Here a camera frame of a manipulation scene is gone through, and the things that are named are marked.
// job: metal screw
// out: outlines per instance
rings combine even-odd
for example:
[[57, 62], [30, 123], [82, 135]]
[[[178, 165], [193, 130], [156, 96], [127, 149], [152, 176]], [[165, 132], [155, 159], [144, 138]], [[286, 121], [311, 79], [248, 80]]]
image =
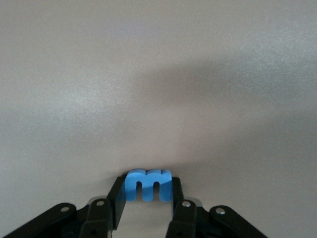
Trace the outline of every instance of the metal screw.
[[67, 212], [68, 210], [69, 210], [69, 207], [66, 206], [66, 207], [63, 207], [60, 211], [61, 212]]
[[190, 207], [190, 202], [189, 201], [183, 201], [182, 202], [182, 205], [184, 206], [184, 207]]
[[216, 209], [216, 213], [218, 213], [219, 215], [223, 215], [223, 214], [226, 213], [226, 211], [225, 211], [223, 208], [218, 207], [218, 208]]
[[104, 205], [104, 203], [105, 203], [104, 201], [98, 201], [98, 202], [96, 203], [96, 205], [97, 205], [97, 206], [102, 206], [102, 205]]

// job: blue foam letter m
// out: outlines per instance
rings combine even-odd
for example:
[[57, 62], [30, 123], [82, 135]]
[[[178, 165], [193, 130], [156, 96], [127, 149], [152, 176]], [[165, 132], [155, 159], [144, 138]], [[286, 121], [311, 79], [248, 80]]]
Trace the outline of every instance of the blue foam letter m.
[[142, 198], [146, 202], [153, 200], [154, 183], [159, 183], [159, 198], [168, 202], [172, 194], [172, 175], [169, 170], [131, 170], [125, 179], [126, 200], [136, 199], [137, 182], [142, 184]]

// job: blue foam object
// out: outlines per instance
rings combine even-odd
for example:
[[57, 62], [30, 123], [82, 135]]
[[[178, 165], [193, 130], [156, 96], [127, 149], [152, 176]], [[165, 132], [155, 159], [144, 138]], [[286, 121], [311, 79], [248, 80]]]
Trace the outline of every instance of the blue foam object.
[[159, 198], [168, 202], [172, 198], [172, 174], [169, 170], [131, 170], [125, 178], [125, 197], [134, 201], [137, 196], [137, 182], [142, 184], [142, 198], [146, 202], [153, 200], [154, 183], [159, 183]]

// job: screw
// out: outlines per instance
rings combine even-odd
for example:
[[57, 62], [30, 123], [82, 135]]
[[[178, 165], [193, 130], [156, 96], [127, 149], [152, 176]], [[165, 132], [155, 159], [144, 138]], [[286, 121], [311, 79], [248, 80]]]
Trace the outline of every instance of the screw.
[[223, 214], [226, 213], [226, 211], [225, 211], [223, 208], [218, 207], [218, 208], [216, 209], [216, 213], [218, 213], [219, 215], [223, 215]]
[[69, 210], [69, 207], [66, 206], [66, 207], [63, 207], [60, 211], [61, 212], [67, 212], [68, 210]]
[[182, 202], [182, 205], [184, 206], [184, 207], [190, 207], [190, 202], [189, 201], [183, 201]]
[[104, 205], [104, 203], [105, 203], [104, 201], [98, 201], [98, 202], [96, 203], [96, 205], [97, 205], [97, 206], [102, 206], [102, 205]]

